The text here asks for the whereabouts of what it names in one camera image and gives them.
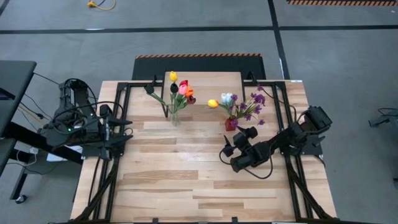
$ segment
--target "black metal frame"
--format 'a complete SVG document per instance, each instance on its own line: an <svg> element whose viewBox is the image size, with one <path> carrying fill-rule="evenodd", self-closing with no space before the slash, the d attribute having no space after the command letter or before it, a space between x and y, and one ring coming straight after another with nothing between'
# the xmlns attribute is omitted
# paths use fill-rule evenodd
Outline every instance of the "black metal frame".
<svg viewBox="0 0 398 224"><path fill-rule="evenodd" d="M126 91L124 95L124 103L123 103L123 112L121 115L121 119L126 119L127 116L127 109L129 106L129 98L130 98L130 93L131 93L131 88L133 87L144 87L145 85L151 84L154 87L162 87L162 93L161 97L163 97L163 92L164 92L164 80L162 81L157 81L156 77L152 82L141 82L141 83L118 83L117 91L116 91L116 96L115 96L115 102L120 102L121 99L121 92L123 90ZM244 88L245 86L270 86L272 88L272 94L274 97L274 104L276 108L276 116L278 120L278 125L279 125L279 131L284 130L284 120L282 117L282 112L280 108L281 102L279 101L279 96L278 96L278 89L281 90L282 92L282 98L283 98L283 104L285 106L285 111L287 113L287 121L289 125L291 125L294 121L292 118L292 114L290 111L290 106L289 106L289 99L287 96L287 91L286 91L286 85L285 82L283 81L274 81L274 82L269 82L269 81L260 81L258 82L252 74L249 74L247 77L247 80L242 79L242 89L244 93ZM167 117L167 109L163 107L165 116ZM118 107L114 105L113 108L113 115L116 116L118 113ZM120 126L119 132L124 130L124 126ZM286 169L287 169L287 175L289 178L289 187L290 187L290 192L292 195L292 205L294 209L294 214L295 214L295 221L298 223L356 223L356 222L346 222L346 221L340 221L337 218L333 218L329 216L322 208L319 206L317 201L312 197L311 193L307 189L307 184L305 182L305 176L304 176L304 171L303 171L303 165L302 161L300 158L300 155L295 156L296 160L296 165L297 165L297 170L298 174L293 168L292 161L291 161L291 155L288 153L284 153L283 149L280 149L281 154L284 155L285 157L285 163L286 163ZM97 191L96 195L93 197L92 201L89 203L89 206L83 211L82 215L80 215L74 223L110 223L111 219L111 212L112 212L112 206L113 206L113 199L114 199L114 191L116 188L116 177L118 174L118 166L119 166L119 160L120 157L123 155L123 151L120 155L113 155L114 156L114 162L113 166L111 169L111 172L107 177L105 177L106 172L108 170L108 161L103 162L102 170L101 170L101 176L100 176L100 182L99 182L99 190ZM305 202L305 209L307 213L306 218L301 217L300 213L300 205L297 197L297 191L295 186L300 189L300 191L303 194L304 202ZM103 194L105 193L107 187L109 186L109 195L108 195L108 201L106 205L106 210L105 210L105 217L103 219L99 219L99 214L100 214L100 207L101 207L101 198ZM90 216L91 212L94 210L94 215L92 220L88 220L88 217ZM320 219L314 219L312 210L315 211L315 213L320 217ZM140 222L139 224L149 224L150 222ZM154 224L158 224L159 220L157 218L153 219ZM224 223L231 223L231 222L216 222L217 224L224 224ZM232 218L232 223L237 224L238 219L236 217ZM254 224L254 223L271 223L271 222L242 222L246 224Z"/></svg>

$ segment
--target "flower bouquet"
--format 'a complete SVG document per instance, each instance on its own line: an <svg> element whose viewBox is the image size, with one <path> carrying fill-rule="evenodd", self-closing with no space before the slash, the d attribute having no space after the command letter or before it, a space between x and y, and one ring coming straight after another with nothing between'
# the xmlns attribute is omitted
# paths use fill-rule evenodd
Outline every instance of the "flower bouquet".
<svg viewBox="0 0 398 224"><path fill-rule="evenodd" d="M257 86L257 91L261 91L263 88ZM266 98L262 94L257 94L257 91L250 94L250 99L246 99L244 102L237 104L238 96L232 93L221 94L221 103L216 100L209 100L208 106L211 108L221 107L227 111L229 118L225 121L225 130L234 131L238 125L238 119L245 118L246 121L250 121L254 118L258 121L257 125L263 125L265 122L263 119L258 120L253 113L260 114L262 110L261 106L265 106Z"/></svg>
<svg viewBox="0 0 398 224"><path fill-rule="evenodd" d="M181 81L179 86L175 84L178 76L175 72L170 72L170 80L173 82L170 86L170 105L166 105L165 101L155 93L155 89L152 85L146 85L144 87L148 95L159 101L162 105L166 106L171 114L171 122L174 126L180 124L180 118L178 112L184 109L187 105L194 104L197 99L193 97L193 90L188 84L188 80Z"/></svg>

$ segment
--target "wooden tabletop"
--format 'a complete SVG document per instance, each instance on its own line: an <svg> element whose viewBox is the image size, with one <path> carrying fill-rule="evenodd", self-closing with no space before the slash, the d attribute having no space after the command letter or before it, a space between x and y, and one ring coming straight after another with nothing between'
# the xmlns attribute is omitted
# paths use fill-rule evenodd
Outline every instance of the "wooden tabletop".
<svg viewBox="0 0 398 224"><path fill-rule="evenodd" d="M220 90L214 84L222 83L225 75L219 74L222 77L219 80L213 77L209 83L212 88L204 88L205 96L213 95L211 91L214 90L219 100ZM103 82L99 101L113 101L117 83ZM198 84L193 78L190 84L197 88L194 95L199 100ZM297 108L297 112L307 109L303 83L286 81L286 86L290 104ZM222 92L236 90L233 86L223 88ZM271 88L265 89L272 94ZM256 87L246 87L246 97L255 90ZM160 95L160 88L155 88L155 91ZM224 147L223 135L231 138L237 133L225 131L224 121L228 115L221 108L212 110L199 104L188 105L180 116L181 125L172 126L158 102L143 88L132 88L127 119L133 121L128 127L134 130L134 137L127 142L120 161L112 222L151 222L152 218L159 218L160 222L230 222L231 217L238 217L241 222L294 221L287 171L279 150L272 156L274 172L270 178L259 180L244 170L235 173L218 157ZM259 135L251 140L252 143L268 140L278 132L274 102L267 96L266 107L259 118L265 119L266 123L256 126ZM255 126L256 122L239 121L239 125L248 128ZM88 158L84 161L71 218L79 215L88 203L96 160ZM309 191L327 213L335 216L322 163L313 156L302 156L302 160ZM265 176L269 173L270 163L250 169ZM297 193L302 216L305 217L299 189ZM100 217L104 215L104 206L103 203Z"/></svg>

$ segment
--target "purple flower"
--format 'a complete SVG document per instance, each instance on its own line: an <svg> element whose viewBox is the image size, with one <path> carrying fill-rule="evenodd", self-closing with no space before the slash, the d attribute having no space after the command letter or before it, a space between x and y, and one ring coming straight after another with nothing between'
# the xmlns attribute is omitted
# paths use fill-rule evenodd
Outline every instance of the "purple flower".
<svg viewBox="0 0 398 224"><path fill-rule="evenodd" d="M233 101L236 101L236 100L238 100L238 96L237 96L236 94L233 94L233 95L231 96L231 99L232 99Z"/></svg>
<svg viewBox="0 0 398 224"><path fill-rule="evenodd" d="M264 103L266 102L266 98L265 98L263 95L258 94L258 95L254 98L254 102L255 102L255 103L261 103L263 106L265 106Z"/></svg>
<svg viewBox="0 0 398 224"><path fill-rule="evenodd" d="M260 114L260 110L261 110L262 108L261 108L261 106L260 105L257 105L255 108L254 108L254 113L255 114Z"/></svg>
<svg viewBox="0 0 398 224"><path fill-rule="evenodd" d="M251 119L251 114L245 114L244 118L246 119L246 121L250 121Z"/></svg>
<svg viewBox="0 0 398 224"><path fill-rule="evenodd" d="M238 119L233 119L233 120L231 121L231 125L232 125L232 127L236 128L237 125L238 125Z"/></svg>
<svg viewBox="0 0 398 224"><path fill-rule="evenodd" d="M245 110L248 106L245 105L244 103L241 103L241 105L239 107L241 110Z"/></svg>
<svg viewBox="0 0 398 224"><path fill-rule="evenodd" d="M257 125L263 125L263 124L265 124L266 122L263 120L263 119L261 119L261 120L259 120L259 122L258 122L258 124Z"/></svg>
<svg viewBox="0 0 398 224"><path fill-rule="evenodd" d="M257 90L258 91L262 91L262 90L264 90L264 88L262 86L260 86L260 85L257 85Z"/></svg>

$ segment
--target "yellow tulip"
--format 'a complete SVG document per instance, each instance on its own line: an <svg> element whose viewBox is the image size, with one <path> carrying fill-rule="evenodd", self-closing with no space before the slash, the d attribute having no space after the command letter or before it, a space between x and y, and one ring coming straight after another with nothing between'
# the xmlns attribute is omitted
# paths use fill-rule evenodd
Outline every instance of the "yellow tulip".
<svg viewBox="0 0 398 224"><path fill-rule="evenodd" d="M177 81L177 79L178 79L177 73L171 71L171 72L170 72L170 80L171 80L172 82L175 82L175 81Z"/></svg>
<svg viewBox="0 0 398 224"><path fill-rule="evenodd" d="M217 107L218 107L218 101L216 101L216 100L209 100L209 101L207 102L207 105L209 105L209 107L211 107L211 108L217 108Z"/></svg>

